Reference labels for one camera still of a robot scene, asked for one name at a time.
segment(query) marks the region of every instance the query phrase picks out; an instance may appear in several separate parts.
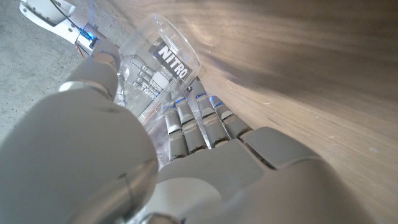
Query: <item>wire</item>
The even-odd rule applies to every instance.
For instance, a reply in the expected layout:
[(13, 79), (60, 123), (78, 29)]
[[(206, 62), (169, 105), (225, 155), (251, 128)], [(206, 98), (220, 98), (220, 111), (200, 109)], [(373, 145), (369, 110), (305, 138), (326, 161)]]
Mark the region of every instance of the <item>wire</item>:
[(79, 51), (80, 56), (81, 56), (82, 58), (84, 58), (83, 54), (81, 53), (81, 50), (80, 50), (79, 45), (75, 44), (75, 46), (76, 46), (76, 48), (77, 48), (77, 51)]
[(90, 54), (85, 50), (84, 47), (82, 47), (82, 46), (80, 46), (80, 45), (79, 45), (79, 47), (80, 47), (87, 55), (90, 55)]
[(67, 15), (65, 15), (65, 13), (63, 13), (63, 12), (61, 11), (61, 9), (54, 3), (54, 0), (50, 0), (50, 2), (58, 9), (59, 12), (62, 13), (63, 16), (65, 16), (65, 18), (67, 18), (67, 20), (69, 20), (70, 23), (72, 23), (75, 27), (77, 27), (77, 29), (78, 29), (79, 31), (82, 31), (82, 30), (83, 30), (82, 28), (76, 26), (76, 24), (75, 24), (74, 22), (72, 22), (72, 21), (69, 19), (69, 17), (68, 17)]

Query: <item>robot finger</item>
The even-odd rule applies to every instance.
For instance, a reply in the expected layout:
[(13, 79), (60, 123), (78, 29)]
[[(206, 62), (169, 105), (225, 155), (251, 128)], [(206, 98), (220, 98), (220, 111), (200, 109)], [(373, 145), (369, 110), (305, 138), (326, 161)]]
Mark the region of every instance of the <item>robot finger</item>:
[(252, 129), (236, 114), (234, 114), (217, 96), (210, 97), (210, 103), (218, 119), (223, 123), (231, 139), (240, 138)]
[[(172, 97), (168, 94), (166, 101), (171, 100)], [(170, 162), (207, 149), (198, 123), (185, 97), (177, 97), (175, 103), (164, 106), (163, 109), (166, 110), (165, 119), (169, 134)]]
[(221, 121), (218, 119), (206, 94), (205, 88), (200, 81), (196, 80), (192, 83), (191, 94), (198, 104), (199, 112), (210, 142), (210, 147), (216, 148), (217, 146), (227, 143), (230, 138), (228, 137)]

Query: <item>white robot part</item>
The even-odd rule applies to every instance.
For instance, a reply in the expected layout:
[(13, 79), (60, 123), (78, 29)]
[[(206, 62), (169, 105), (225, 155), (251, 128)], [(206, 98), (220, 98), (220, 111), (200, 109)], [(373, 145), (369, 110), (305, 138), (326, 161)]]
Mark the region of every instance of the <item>white robot part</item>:
[(77, 13), (75, 9), (76, 6), (64, 0), (21, 0), (19, 4), (21, 13), (32, 22), (91, 53), (91, 40), (94, 37), (106, 37), (97, 31), (96, 26), (89, 23), (87, 17)]

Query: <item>robotic hand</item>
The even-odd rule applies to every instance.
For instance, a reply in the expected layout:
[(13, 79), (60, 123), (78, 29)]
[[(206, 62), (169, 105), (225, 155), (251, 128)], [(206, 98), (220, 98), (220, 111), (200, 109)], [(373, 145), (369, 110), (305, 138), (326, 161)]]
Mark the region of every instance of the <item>robotic hand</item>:
[(373, 223), (318, 154), (275, 129), (252, 130), (199, 81), (164, 109), (171, 163), (141, 224)]
[(165, 106), (171, 163), (158, 173), (138, 120), (112, 100), (117, 48), (93, 53), (0, 150), (0, 223), (372, 223), (333, 169), (271, 128), (252, 130), (199, 81), (207, 149), (186, 97)]

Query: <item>wood grain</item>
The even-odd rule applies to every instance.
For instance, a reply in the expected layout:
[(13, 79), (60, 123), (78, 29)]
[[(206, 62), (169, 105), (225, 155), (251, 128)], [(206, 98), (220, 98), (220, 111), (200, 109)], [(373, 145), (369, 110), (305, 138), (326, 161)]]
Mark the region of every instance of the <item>wood grain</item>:
[(398, 223), (396, 1), (97, 3), (131, 32), (165, 16), (198, 52), (208, 92), (317, 151), (380, 223)]

